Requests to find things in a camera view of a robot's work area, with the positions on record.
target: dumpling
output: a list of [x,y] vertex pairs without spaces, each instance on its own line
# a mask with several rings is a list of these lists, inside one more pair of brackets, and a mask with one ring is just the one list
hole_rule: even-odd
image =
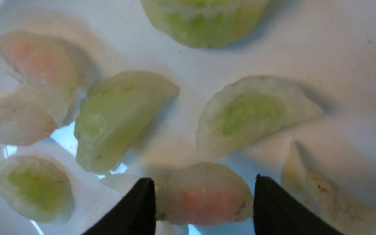
[[40,223],[65,223],[74,208],[66,174],[35,156],[0,162],[0,195],[20,215]]
[[305,166],[294,143],[281,186],[341,233],[376,235],[376,211]]
[[[107,176],[102,183],[128,190],[134,176]],[[157,220],[176,225],[216,226],[244,221],[253,214],[253,195],[246,182],[229,168],[199,163],[177,169],[155,181]]]
[[221,47],[245,37],[269,0],[142,0],[151,24],[192,48]]
[[50,137],[58,128],[43,108],[23,97],[35,97],[42,107],[51,105],[43,93],[27,85],[20,85],[14,93],[0,98],[0,143],[29,146]]
[[161,105],[178,92],[166,77],[129,71],[92,87],[76,120],[78,164],[104,174],[142,136]]
[[[44,134],[34,131],[29,133],[30,137],[21,139],[21,136],[27,135],[30,122],[39,122],[45,127],[52,127],[52,122],[57,128],[64,125],[75,98],[78,74],[75,65],[56,41],[21,31],[1,36],[0,70],[20,82],[13,94],[0,98],[0,118],[4,117],[0,119],[0,142],[31,145],[55,129],[45,128]],[[21,112],[12,115],[12,110],[17,111],[18,107]],[[13,123],[15,128],[3,130],[3,126]]]
[[214,162],[260,137],[322,113],[292,82],[271,76],[240,79],[206,104],[196,133],[197,157]]

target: shrimp dumpling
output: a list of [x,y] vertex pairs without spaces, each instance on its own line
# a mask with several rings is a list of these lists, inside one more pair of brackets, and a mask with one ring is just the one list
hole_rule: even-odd
[[246,182],[215,163],[190,165],[169,174],[156,193],[158,220],[184,225],[215,226],[244,221],[253,214]]
[[[78,74],[60,44],[21,31],[1,36],[0,70],[20,83],[14,93],[0,97],[1,143],[31,145],[64,125]],[[36,123],[41,128],[31,128]]]

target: green vegetable filling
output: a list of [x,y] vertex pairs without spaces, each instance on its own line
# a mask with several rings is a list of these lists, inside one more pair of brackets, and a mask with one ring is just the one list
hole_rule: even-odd
[[268,122],[282,118],[285,105],[275,97],[246,93],[229,104],[219,117],[224,119],[221,133],[232,135],[243,125],[251,122]]
[[18,187],[17,195],[39,210],[56,212],[63,196],[61,179],[45,173],[23,170],[17,167],[8,180]]

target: white plate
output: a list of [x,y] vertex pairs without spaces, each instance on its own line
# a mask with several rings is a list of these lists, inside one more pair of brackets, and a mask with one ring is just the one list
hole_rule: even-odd
[[[124,162],[130,172],[153,177],[192,161],[202,108],[225,85],[252,74],[294,80],[327,115],[288,132],[318,171],[376,206],[376,1],[272,2],[246,39],[222,49],[176,44],[150,25],[137,0],[7,1],[0,5],[0,35],[23,29],[56,37],[74,52],[85,76],[106,78],[140,69],[171,77],[181,87],[178,98]],[[0,92],[15,85],[0,72]],[[0,160],[15,153],[58,159],[76,196],[73,217],[63,226],[30,223],[0,198],[0,235],[80,234],[119,200],[75,163],[76,144],[73,126],[27,148],[0,144]],[[262,152],[255,143],[223,162],[253,186],[257,173],[279,176],[281,149]],[[158,234],[176,234],[162,227],[167,225],[160,223]],[[197,229],[205,235],[253,234],[250,220]]]

